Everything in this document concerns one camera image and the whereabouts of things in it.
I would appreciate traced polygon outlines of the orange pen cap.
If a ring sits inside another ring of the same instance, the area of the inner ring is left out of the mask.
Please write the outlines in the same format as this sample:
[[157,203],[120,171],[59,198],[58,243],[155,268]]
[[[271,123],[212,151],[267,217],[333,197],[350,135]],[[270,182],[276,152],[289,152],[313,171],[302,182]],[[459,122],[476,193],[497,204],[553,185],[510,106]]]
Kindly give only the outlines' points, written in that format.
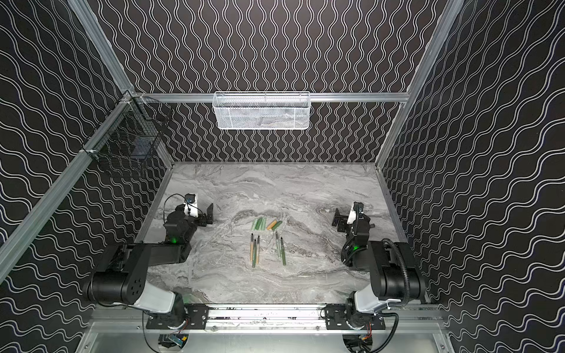
[[279,221],[274,220],[272,223],[270,223],[269,226],[267,226],[266,229],[267,229],[267,230],[273,230],[273,229],[277,226],[278,223],[279,223]]

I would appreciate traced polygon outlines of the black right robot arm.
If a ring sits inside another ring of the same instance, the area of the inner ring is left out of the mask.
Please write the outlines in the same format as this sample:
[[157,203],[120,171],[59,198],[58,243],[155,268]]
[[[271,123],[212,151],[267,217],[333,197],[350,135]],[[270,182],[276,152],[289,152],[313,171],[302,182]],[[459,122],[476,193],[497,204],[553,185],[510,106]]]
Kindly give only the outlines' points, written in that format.
[[336,210],[332,226],[345,235],[341,263],[369,275],[369,284],[347,300],[349,316],[376,314],[416,300],[425,302],[425,280],[409,245],[389,238],[371,240],[375,225],[364,213],[362,203],[354,203],[347,215]]

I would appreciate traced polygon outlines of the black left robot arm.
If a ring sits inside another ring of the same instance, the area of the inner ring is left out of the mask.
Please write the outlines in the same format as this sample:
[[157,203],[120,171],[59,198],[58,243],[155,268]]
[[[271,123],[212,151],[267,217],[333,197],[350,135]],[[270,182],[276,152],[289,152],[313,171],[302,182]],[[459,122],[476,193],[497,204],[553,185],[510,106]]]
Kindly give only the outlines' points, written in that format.
[[107,247],[85,284],[85,298],[96,304],[123,305],[147,313],[173,313],[180,296],[148,283],[148,271],[155,266],[184,263],[191,253],[195,232],[213,224],[213,211],[213,204],[204,213],[193,204],[178,205],[166,216],[163,242]]

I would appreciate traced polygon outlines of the dark green marker pen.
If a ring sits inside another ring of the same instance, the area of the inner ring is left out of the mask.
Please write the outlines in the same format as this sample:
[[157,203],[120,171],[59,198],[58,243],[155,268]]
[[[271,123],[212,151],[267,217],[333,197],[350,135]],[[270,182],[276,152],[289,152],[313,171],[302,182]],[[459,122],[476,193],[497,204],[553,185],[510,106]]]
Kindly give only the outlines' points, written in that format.
[[253,253],[253,264],[252,267],[255,268],[257,265],[255,264],[255,241],[254,241],[254,253]]

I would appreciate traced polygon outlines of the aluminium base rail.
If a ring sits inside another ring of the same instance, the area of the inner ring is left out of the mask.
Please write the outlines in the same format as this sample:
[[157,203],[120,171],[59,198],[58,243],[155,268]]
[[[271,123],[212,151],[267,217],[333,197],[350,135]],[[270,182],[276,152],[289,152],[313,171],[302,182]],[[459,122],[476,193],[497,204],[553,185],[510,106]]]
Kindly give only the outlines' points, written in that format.
[[[365,324],[346,319],[338,304],[190,304],[188,323],[178,330],[202,334],[353,334],[367,333]],[[137,310],[106,308],[96,312],[89,332],[172,333],[164,324],[148,325]]]

